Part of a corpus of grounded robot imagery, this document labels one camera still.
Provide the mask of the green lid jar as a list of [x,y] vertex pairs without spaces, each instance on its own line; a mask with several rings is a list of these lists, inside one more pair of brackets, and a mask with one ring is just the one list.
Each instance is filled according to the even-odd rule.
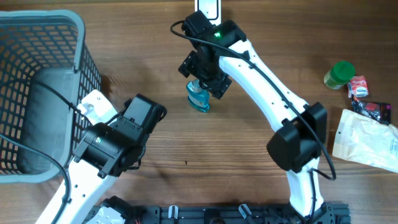
[[332,90],[338,90],[350,82],[355,74],[356,71],[352,63],[339,61],[325,74],[324,84]]

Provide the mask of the red tissue pack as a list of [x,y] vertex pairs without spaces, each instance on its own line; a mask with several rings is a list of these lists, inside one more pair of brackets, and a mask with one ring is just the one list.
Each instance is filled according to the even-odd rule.
[[364,76],[354,76],[348,86],[348,97],[365,97],[369,95],[368,84]]

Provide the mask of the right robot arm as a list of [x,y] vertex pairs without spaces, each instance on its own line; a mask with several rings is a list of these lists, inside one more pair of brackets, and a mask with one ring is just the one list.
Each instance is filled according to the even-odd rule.
[[246,34],[232,20],[214,24],[197,10],[179,21],[193,50],[179,67],[185,76],[188,101],[201,111],[210,108],[210,97],[220,99],[236,82],[268,120],[273,137],[266,149],[287,174],[289,205],[305,222],[315,219],[324,200],[318,185],[320,156],[326,155],[326,109],[308,104],[291,92],[258,56]]

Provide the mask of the blue mouthwash bottle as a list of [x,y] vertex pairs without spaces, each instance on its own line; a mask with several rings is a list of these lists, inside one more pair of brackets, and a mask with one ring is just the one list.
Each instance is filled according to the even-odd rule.
[[210,109],[209,93],[200,86],[199,80],[189,81],[186,85],[188,102],[198,111],[206,113]]

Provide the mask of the black red packaged item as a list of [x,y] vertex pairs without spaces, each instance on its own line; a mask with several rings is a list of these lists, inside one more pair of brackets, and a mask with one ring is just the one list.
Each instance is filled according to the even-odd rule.
[[381,124],[391,123],[391,104],[371,101],[361,101],[351,95],[351,104],[355,113],[371,118]]

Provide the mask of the beige plastic pouch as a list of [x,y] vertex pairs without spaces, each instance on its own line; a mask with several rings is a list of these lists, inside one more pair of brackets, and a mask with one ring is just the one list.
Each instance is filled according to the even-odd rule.
[[346,161],[397,172],[397,127],[344,109],[332,155]]

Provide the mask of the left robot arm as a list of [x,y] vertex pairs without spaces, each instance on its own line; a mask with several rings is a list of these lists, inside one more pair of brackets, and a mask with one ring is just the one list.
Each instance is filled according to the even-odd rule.
[[166,114],[163,105],[138,94],[119,113],[96,118],[84,130],[66,179],[37,223],[83,223],[123,172],[139,168],[147,140]]

